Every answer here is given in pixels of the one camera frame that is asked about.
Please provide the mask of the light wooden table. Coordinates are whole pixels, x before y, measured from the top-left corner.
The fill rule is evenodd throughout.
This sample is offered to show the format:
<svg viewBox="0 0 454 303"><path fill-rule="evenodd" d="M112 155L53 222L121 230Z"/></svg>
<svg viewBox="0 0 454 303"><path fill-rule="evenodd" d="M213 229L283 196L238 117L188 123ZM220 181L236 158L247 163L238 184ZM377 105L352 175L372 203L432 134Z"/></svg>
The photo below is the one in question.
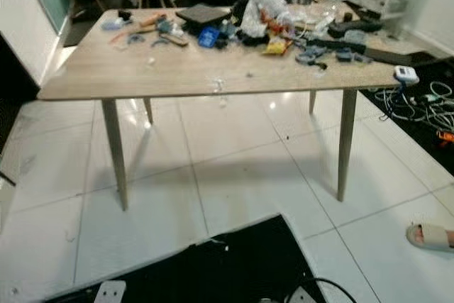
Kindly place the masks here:
<svg viewBox="0 0 454 303"><path fill-rule="evenodd" d="M99 101L111 154L111 166L122 209L129 206L126 161L118 123L118 99L207 97L282 92L340 90L335 197L343 202L348 188L355 109L361 89L398 86L396 67L383 62L354 66L327 62L306 66L291 56L268 57L261 50L235 46L205 49L196 43L185 48L117 49L116 34L97 22L62 67L45 81L40 101Z"/></svg>

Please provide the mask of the white power plug block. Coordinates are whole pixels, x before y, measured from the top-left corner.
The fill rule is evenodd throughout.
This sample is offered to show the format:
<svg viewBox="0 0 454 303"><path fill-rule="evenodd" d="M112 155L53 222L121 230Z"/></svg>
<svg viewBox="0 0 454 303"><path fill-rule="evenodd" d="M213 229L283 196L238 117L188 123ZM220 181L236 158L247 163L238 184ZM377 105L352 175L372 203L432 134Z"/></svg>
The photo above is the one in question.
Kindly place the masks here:
<svg viewBox="0 0 454 303"><path fill-rule="evenodd" d="M95 291L93 303L122 303L126 293L126 281L107 280Z"/></svg>

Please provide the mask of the orange handled tool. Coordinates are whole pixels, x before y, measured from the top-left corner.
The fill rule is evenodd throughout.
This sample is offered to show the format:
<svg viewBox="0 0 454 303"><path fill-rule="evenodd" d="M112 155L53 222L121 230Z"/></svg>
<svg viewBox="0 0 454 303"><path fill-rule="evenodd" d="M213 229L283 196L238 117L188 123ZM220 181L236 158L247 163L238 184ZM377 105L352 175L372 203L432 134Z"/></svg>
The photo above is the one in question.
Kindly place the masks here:
<svg viewBox="0 0 454 303"><path fill-rule="evenodd" d="M130 35L152 33L152 31L157 30L158 23L161 21L165 21L166 18L167 18L166 14L160 13L157 15L153 15L150 18L147 18L145 21L128 24L124 26L123 30L120 31L120 33L112 37L109 43L110 44L117 43L117 41L120 40L122 37L128 37Z"/></svg>

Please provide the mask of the yellow snack packet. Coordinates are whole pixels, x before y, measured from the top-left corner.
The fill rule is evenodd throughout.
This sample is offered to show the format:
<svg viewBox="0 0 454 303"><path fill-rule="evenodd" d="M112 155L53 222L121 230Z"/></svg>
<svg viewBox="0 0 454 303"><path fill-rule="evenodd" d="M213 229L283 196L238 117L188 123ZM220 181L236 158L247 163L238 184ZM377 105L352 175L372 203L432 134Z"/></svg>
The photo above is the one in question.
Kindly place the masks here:
<svg viewBox="0 0 454 303"><path fill-rule="evenodd" d="M293 41L285 39L279 36L270 37L268 43L266 44L264 50L262 51L262 55L272 55L272 56L279 56L284 55L289 47L292 46Z"/></svg>

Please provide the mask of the light blue small object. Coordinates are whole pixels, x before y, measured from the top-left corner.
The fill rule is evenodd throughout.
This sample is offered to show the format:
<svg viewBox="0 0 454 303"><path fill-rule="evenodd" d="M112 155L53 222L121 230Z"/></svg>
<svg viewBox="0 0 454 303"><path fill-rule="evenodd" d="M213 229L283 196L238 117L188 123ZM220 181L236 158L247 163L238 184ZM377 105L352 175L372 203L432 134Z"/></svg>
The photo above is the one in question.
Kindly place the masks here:
<svg viewBox="0 0 454 303"><path fill-rule="evenodd" d="M123 22L122 18L115 18L112 21L105 21L101 25L101 29L103 31L119 31L123 27L124 27L124 22Z"/></svg>

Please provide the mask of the black curved tool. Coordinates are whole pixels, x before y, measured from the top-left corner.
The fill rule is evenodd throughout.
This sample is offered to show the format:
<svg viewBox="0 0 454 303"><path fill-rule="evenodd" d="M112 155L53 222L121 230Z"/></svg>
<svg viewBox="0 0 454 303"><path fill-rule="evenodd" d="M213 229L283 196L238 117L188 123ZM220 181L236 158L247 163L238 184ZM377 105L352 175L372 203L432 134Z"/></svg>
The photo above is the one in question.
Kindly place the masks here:
<svg viewBox="0 0 454 303"><path fill-rule="evenodd" d="M382 30L382 22L376 21L346 21L346 22L332 22L328 25L327 33L333 39L341 39L347 31L363 31L363 33L376 33L376 31Z"/></svg>

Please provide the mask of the long black flat bar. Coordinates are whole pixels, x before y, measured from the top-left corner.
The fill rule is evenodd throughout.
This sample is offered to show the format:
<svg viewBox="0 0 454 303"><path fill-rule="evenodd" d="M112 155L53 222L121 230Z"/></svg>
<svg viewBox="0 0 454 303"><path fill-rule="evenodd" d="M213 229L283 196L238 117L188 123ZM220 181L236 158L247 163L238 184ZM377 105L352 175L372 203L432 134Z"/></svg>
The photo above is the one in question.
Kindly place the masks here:
<svg viewBox="0 0 454 303"><path fill-rule="evenodd" d="M418 67L421 65L431 64L437 60L427 51L416 51L415 53L401 54L392 53L392 51L368 48L366 45L359 43L347 43L341 40L320 40L313 39L306 41L307 46L320 46L332 50L348 49L354 53L369 57L374 62L382 62L389 65L403 65L409 67Z"/></svg>

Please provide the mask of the small white blue device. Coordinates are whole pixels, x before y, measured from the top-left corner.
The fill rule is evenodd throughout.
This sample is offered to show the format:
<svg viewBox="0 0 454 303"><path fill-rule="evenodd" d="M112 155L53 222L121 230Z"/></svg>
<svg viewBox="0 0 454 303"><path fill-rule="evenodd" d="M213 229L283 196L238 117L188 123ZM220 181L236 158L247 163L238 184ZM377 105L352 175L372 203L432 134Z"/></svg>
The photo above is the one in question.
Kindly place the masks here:
<svg viewBox="0 0 454 303"><path fill-rule="evenodd" d="M394 66L394 79L406 88L419 83L419 76L414 67L396 65Z"/></svg>

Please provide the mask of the wooden handled brush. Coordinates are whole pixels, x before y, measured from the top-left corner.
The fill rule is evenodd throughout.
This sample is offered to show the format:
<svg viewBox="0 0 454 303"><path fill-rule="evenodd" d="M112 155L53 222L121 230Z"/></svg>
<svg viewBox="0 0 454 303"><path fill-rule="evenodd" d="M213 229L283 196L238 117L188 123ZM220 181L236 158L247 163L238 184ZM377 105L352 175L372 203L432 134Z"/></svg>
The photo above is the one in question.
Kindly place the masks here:
<svg viewBox="0 0 454 303"><path fill-rule="evenodd" d="M169 43L175 44L176 46L181 47L181 48L185 48L189 44L188 41L185 40L184 38L173 35L171 33L159 33L159 36L163 40L167 40L167 41L169 41Z"/></svg>

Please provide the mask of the crumpled white plastic bag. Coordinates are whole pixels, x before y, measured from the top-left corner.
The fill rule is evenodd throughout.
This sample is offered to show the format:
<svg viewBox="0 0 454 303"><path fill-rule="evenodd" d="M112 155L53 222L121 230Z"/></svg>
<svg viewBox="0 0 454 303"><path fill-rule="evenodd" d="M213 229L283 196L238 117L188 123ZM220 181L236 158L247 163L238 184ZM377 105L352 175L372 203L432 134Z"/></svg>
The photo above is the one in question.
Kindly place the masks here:
<svg viewBox="0 0 454 303"><path fill-rule="evenodd" d="M260 39L270 31L282 33L292 25L286 0L249 0L240 22L247 36Z"/></svg>

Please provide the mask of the flat black box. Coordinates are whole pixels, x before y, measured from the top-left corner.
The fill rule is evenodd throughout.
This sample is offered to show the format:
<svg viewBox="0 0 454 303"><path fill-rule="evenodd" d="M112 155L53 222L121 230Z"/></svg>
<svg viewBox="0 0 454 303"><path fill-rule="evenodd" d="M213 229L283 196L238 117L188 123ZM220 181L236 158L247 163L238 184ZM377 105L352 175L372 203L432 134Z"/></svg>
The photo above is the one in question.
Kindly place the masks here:
<svg viewBox="0 0 454 303"><path fill-rule="evenodd" d="M230 20L231 10L197 4L175 12L175 16L194 26L217 26Z"/></svg>

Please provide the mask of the small orange gadget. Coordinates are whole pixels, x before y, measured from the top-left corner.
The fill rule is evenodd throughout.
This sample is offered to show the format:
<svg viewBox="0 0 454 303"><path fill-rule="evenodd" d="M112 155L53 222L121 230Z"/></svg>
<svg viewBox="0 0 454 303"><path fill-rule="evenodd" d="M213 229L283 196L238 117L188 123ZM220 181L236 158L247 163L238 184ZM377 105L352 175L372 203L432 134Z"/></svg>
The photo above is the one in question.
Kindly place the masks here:
<svg viewBox="0 0 454 303"><path fill-rule="evenodd" d="M448 145L454 144L454 131L436 131L437 145L440 148L445 148Z"/></svg>

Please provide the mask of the black floor mat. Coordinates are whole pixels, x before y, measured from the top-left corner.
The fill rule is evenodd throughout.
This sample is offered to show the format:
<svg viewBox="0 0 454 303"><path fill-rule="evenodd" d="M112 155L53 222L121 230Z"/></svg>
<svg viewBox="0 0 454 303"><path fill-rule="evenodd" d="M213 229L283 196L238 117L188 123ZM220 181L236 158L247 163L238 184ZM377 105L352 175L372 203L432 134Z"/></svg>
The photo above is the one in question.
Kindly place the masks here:
<svg viewBox="0 0 454 303"><path fill-rule="evenodd" d="M291 226L275 214L107 278L126 285L121 303L282 302L299 287L327 303L313 277Z"/></svg>

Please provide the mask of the small blue box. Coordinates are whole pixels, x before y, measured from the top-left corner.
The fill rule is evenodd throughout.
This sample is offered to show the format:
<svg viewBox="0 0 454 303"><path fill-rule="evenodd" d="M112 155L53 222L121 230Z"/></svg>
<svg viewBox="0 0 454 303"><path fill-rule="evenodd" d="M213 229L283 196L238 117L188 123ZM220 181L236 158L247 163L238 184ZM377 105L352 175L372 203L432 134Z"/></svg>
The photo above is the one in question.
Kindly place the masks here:
<svg viewBox="0 0 454 303"><path fill-rule="evenodd" d="M220 37L220 30L213 26L202 28L197 35L197 43L205 49L213 49Z"/></svg>

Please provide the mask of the person's foot in beige slipper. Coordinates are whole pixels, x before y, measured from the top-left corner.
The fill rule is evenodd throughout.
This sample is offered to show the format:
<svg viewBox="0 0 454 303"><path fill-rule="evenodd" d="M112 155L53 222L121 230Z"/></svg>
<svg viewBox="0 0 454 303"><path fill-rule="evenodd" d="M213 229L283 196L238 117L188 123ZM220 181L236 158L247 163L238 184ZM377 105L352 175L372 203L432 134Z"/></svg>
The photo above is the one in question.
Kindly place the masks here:
<svg viewBox="0 0 454 303"><path fill-rule="evenodd" d="M406 228L405 237L417 248L454 253L454 231L443 226L415 223Z"/></svg>

